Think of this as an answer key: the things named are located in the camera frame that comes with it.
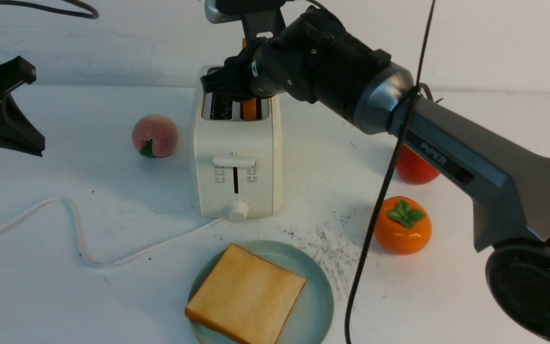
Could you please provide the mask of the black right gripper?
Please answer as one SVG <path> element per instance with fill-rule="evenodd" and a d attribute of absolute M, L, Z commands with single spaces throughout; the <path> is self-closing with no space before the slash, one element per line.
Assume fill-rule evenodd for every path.
<path fill-rule="evenodd" d="M 249 42 L 201 77 L 201 85 L 238 102 L 286 92 L 349 119 L 370 80 L 390 62 L 389 53 L 360 42 L 334 14 L 310 6 L 277 35 Z"/>

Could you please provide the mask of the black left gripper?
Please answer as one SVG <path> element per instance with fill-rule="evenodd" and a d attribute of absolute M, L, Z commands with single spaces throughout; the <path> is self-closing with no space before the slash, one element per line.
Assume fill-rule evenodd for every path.
<path fill-rule="evenodd" d="M 24 116 L 11 92 L 36 81 L 35 67 L 21 56 L 0 64 L 0 148 L 41 157 L 42 135 Z"/>

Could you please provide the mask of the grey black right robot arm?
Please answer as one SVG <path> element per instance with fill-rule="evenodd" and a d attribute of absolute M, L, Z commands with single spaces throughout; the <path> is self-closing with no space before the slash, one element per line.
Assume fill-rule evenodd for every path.
<path fill-rule="evenodd" d="M 403 145 L 472 198 L 475 249 L 494 249 L 485 270 L 493 298 L 514 322 L 550 342 L 550 158 L 421 97 L 420 70 L 412 77 L 389 53 L 358 41 L 317 1 L 290 25 L 284 4 L 207 0 L 207 20 L 242 22 L 247 47 L 201 84 L 204 92 L 235 101 L 287 92 L 321 102 L 366 134 L 397 137 L 347 303 L 346 342 L 371 235 Z"/>

